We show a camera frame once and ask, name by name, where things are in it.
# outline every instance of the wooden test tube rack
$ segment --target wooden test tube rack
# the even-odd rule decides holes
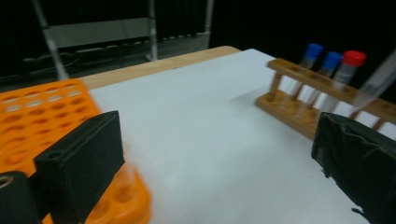
[[[350,86],[346,86],[342,91],[334,89],[332,88],[331,78],[311,70],[303,69],[300,65],[288,62],[284,59],[274,59],[269,62],[267,66],[275,70],[274,79],[269,92],[257,98],[256,105],[311,140],[315,137],[318,125],[318,114],[320,111],[314,107],[310,107],[303,111],[303,113],[300,113],[300,117],[296,117],[296,112],[303,103],[298,100],[298,93],[291,96],[285,106],[280,106],[283,98],[288,96],[285,92],[278,89],[282,77],[291,77],[302,82],[303,85],[310,86],[320,92],[325,92],[350,105],[352,105],[355,95],[358,92],[358,90]],[[396,124],[396,105],[388,101],[376,99],[361,111],[365,111],[379,118],[373,127],[371,127],[376,131],[385,122]],[[361,111],[351,113],[349,117],[355,119]]]

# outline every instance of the wooden table edge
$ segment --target wooden table edge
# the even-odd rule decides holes
[[[129,79],[143,77],[194,63],[201,63],[240,51],[241,50],[230,46],[222,46],[162,59],[155,62],[141,63],[104,73],[80,77],[79,79],[84,83],[88,90],[94,90]]]

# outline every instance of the test tube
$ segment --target test tube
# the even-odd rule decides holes
[[[319,54],[322,52],[323,47],[319,44],[315,43],[310,43],[308,47],[305,50],[305,55],[303,59],[300,61],[299,65],[301,66],[300,73],[306,72],[306,70],[311,69],[312,65],[314,65],[315,60],[319,56]],[[285,96],[279,106],[281,108],[286,108],[286,103],[291,100],[292,96],[297,95],[298,92],[301,90],[303,87],[303,83],[299,81],[294,81],[290,83],[290,87],[288,90],[292,89],[291,93]]]
[[[349,84],[353,75],[355,75],[358,67],[360,67],[366,60],[366,54],[356,51],[347,50],[344,52],[340,67],[335,72],[332,87],[337,90],[343,90],[345,85]],[[333,112],[338,104],[338,100],[328,95],[321,107],[321,112]]]
[[[382,62],[359,89],[353,102],[354,111],[359,111],[378,98],[396,80],[396,49]]]
[[[342,57],[343,56],[337,52],[334,51],[328,52],[326,58],[324,59],[323,65],[318,70],[318,73],[326,77],[331,77],[332,73],[335,70],[335,67],[340,63]],[[296,117],[299,118],[306,109],[312,109],[319,95],[320,95],[320,91],[313,90],[312,93],[309,95],[309,98],[306,101],[306,103],[302,103],[298,108],[296,112]]]

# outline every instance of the blue cap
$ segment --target blue cap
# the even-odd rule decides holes
[[[324,63],[322,65],[322,68],[324,69],[334,69],[337,64],[340,63],[341,59],[343,58],[343,55],[330,51],[327,53],[326,58],[324,59]]]
[[[322,52],[323,47],[319,44],[311,43],[305,50],[305,58],[306,59],[316,59],[319,54]]]

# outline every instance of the white paper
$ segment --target white paper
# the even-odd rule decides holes
[[[368,223],[311,159],[312,141],[254,105],[272,59],[250,49],[92,91],[120,111],[150,223]]]

